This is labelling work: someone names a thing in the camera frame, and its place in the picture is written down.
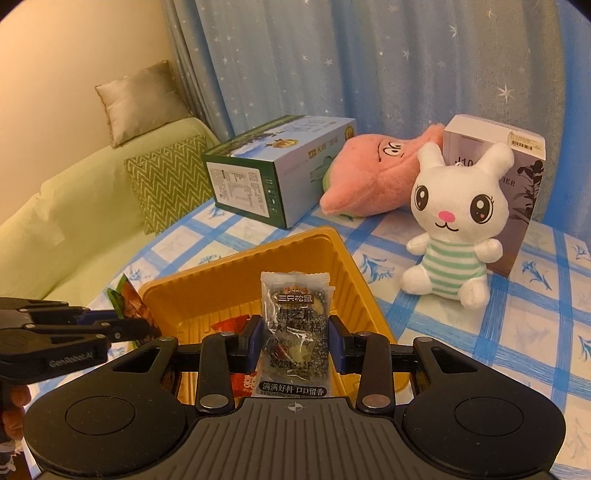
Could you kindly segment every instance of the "cream wall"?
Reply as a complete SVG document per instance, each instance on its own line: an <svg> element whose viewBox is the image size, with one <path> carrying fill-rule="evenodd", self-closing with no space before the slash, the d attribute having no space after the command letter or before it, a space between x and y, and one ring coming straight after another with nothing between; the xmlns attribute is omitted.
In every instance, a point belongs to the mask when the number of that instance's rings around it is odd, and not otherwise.
<svg viewBox="0 0 591 480"><path fill-rule="evenodd" d="M159 0L24 0L0 22L0 223L109 144L95 85L164 59Z"/></svg>

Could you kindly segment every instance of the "striped shirt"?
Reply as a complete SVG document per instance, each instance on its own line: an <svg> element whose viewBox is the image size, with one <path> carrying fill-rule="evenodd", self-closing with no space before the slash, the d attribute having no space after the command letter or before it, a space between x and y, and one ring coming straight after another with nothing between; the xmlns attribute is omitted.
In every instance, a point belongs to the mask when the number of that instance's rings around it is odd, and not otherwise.
<svg viewBox="0 0 591 480"><path fill-rule="evenodd" d="M450 299L466 280L486 275L486 264L477 259L474 245L453 244L431 238L421 262L433 285L433 293Z"/></svg>

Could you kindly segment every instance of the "beige pillow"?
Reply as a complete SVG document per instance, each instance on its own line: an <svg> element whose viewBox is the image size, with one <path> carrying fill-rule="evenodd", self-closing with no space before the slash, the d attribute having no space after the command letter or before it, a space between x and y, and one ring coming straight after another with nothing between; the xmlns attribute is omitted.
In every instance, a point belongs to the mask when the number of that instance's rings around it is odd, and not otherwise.
<svg viewBox="0 0 591 480"><path fill-rule="evenodd" d="M112 147L191 115L166 60L95 88L105 107Z"/></svg>

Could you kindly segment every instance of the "plush toy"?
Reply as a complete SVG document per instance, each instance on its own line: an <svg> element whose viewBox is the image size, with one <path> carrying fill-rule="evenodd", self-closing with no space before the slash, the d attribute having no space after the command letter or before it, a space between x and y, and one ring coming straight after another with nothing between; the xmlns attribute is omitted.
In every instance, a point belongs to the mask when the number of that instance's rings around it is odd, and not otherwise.
<svg viewBox="0 0 591 480"><path fill-rule="evenodd" d="M413 140L366 134L350 138L324 175L325 215L364 217L408 204L426 142L443 145L443 125L430 125Z"/></svg>
<svg viewBox="0 0 591 480"><path fill-rule="evenodd" d="M499 142L474 166L446 166L439 147L427 143L418 151L418 160L421 173L411 210L426 233L410 240L407 250L424 257L404 272L401 288L460 300L465 308L479 310L490 299L486 264L503 255L493 237L509 216L499 180L513 166L513 151Z"/></svg>

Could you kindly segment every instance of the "green zigzag cushion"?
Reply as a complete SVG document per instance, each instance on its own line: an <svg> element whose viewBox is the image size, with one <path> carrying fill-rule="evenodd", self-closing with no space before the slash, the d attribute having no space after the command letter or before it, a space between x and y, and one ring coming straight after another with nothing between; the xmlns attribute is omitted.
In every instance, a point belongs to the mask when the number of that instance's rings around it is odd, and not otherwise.
<svg viewBox="0 0 591 480"><path fill-rule="evenodd" d="M161 233L212 197L201 154L203 135L124 160L144 213L146 234Z"/></svg>

